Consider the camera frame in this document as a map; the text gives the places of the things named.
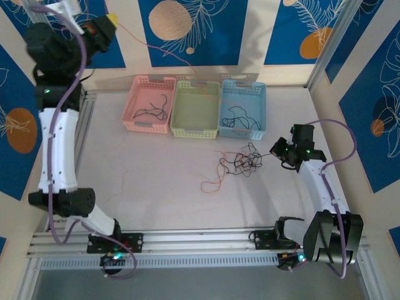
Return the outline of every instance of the green basket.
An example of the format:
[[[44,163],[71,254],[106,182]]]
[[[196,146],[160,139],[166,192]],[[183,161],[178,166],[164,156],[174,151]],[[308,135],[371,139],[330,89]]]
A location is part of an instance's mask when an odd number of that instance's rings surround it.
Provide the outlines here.
[[[171,116],[174,136],[215,139],[221,106],[219,93],[218,82],[179,80]]]

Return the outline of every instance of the white floor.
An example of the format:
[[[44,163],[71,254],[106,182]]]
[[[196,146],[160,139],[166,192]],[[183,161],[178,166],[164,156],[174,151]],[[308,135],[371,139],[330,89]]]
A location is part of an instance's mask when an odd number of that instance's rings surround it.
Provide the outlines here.
[[[264,157],[264,166],[249,178],[227,175],[220,191],[203,193],[201,182],[217,179],[221,154],[215,150],[237,152],[248,141],[127,131],[121,122],[127,95],[97,96],[78,174],[79,186],[94,188],[97,205],[123,230],[273,226],[280,216],[314,216],[301,178],[273,156]],[[290,136],[293,124],[317,118],[307,89],[269,87],[267,133],[253,143],[266,154],[279,137]],[[330,161],[318,125],[314,141]],[[329,171],[344,199],[334,167]]]

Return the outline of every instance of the plastic basket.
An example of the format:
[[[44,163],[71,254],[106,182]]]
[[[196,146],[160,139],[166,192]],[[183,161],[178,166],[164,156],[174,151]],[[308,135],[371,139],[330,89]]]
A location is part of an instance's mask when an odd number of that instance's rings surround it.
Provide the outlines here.
[[[171,130],[177,138],[215,139],[218,132],[220,85],[180,80],[176,84]]]
[[[122,123],[126,129],[147,133],[168,133],[175,85],[176,79],[173,77],[136,76],[122,114]],[[153,109],[152,105],[158,108],[151,112],[160,114],[159,119],[150,114],[143,114],[144,109]],[[165,114],[159,110],[160,108],[163,108]]]
[[[219,135],[257,139],[266,132],[266,85],[260,82],[224,80]]]

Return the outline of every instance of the yellow cap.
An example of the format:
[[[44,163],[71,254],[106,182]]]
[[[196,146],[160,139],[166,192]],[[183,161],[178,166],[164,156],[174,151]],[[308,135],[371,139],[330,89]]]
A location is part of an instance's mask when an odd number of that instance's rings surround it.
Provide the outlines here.
[[[107,17],[112,22],[112,25],[114,25],[114,27],[117,28],[117,26],[118,26],[118,17],[115,14],[107,14]]]

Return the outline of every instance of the metal frame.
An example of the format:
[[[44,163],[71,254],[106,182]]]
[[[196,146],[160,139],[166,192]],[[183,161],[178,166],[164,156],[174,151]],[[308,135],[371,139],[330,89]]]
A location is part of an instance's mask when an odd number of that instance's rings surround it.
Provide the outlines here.
[[[309,79],[307,80],[306,87],[313,92],[315,84],[319,78],[324,74],[325,68],[331,60],[336,48],[339,46],[344,33],[346,33],[351,21],[357,10],[359,9],[363,0],[351,0],[347,1],[342,13],[337,19],[337,22],[333,26],[332,34],[328,37],[328,40],[323,47],[321,54],[317,58],[314,69],[312,70]]]
[[[75,158],[79,167],[84,141],[88,133],[96,93],[89,93],[82,104],[76,129]],[[56,219],[56,231],[65,236],[66,219]],[[144,233],[142,253],[136,254],[138,268],[209,268],[229,266],[276,266],[277,253],[287,252],[256,250],[249,234],[254,230],[271,230],[272,227],[240,229],[193,229],[171,231],[140,231]],[[40,270],[99,269],[98,254],[87,254],[88,234],[77,232],[69,243],[59,247],[50,232],[34,233],[28,249],[26,271],[21,278],[14,298],[31,299]],[[357,263],[366,290],[371,299],[386,299],[383,283],[376,272],[366,238],[362,237]],[[133,260],[115,268],[132,268]]]

